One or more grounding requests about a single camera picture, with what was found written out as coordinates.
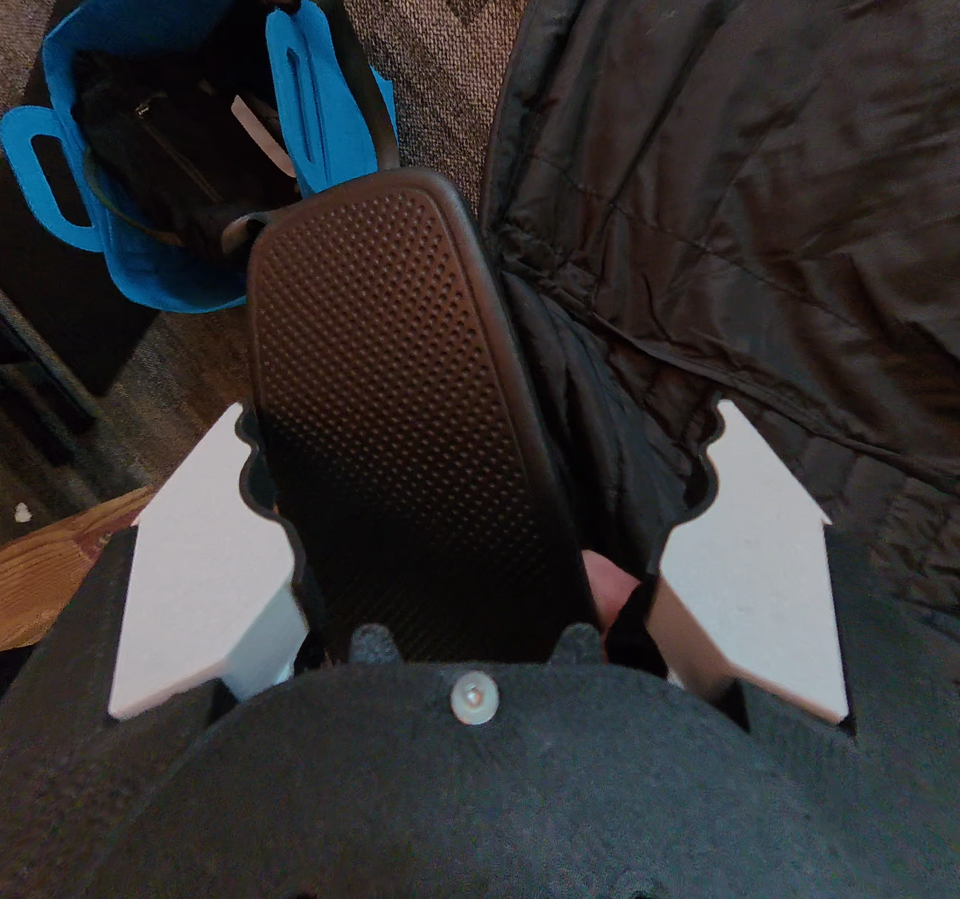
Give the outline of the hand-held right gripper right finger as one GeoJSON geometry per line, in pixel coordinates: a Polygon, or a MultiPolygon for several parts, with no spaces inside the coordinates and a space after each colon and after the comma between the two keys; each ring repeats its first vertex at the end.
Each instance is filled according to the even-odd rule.
{"type": "Polygon", "coordinates": [[[707,494],[666,540],[647,629],[668,680],[700,699],[738,681],[839,725],[850,701],[832,521],[732,401],[714,415],[707,494]]]}

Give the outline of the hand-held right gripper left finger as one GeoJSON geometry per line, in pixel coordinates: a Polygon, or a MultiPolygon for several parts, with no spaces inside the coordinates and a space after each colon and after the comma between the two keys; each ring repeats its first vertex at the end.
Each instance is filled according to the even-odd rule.
{"type": "Polygon", "coordinates": [[[291,680],[311,632],[307,569],[277,509],[257,415],[235,402],[135,521],[108,713],[220,681],[246,701],[291,680]]]}

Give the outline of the black dotted chair armrest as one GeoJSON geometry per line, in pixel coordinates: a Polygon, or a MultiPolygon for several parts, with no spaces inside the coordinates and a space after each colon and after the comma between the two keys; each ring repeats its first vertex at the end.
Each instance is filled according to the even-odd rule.
{"type": "Polygon", "coordinates": [[[597,624],[546,422],[474,214],[399,168],[297,203],[246,279],[251,391],[296,595],[334,660],[542,663],[597,624]]]}

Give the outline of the wooden board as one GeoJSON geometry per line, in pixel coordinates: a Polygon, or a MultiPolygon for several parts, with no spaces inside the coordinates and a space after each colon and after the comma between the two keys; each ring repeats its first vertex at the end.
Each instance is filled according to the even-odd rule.
{"type": "Polygon", "coordinates": [[[3,653],[42,639],[106,545],[137,522],[156,491],[131,491],[2,545],[3,653]]]}

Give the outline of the black jacket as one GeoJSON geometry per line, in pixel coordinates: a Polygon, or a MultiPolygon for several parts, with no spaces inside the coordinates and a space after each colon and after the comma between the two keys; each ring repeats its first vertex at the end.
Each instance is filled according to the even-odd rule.
{"type": "Polygon", "coordinates": [[[582,545],[643,576],[733,401],[958,645],[958,0],[531,0],[481,229],[582,545]]]}

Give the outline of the blue bag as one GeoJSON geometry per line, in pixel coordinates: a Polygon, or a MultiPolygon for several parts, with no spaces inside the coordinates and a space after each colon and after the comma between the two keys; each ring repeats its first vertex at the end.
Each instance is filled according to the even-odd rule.
{"type": "Polygon", "coordinates": [[[400,163],[391,82],[342,0],[86,0],[42,43],[51,107],[2,118],[39,223],[166,313],[244,304],[254,241],[400,163]]]}

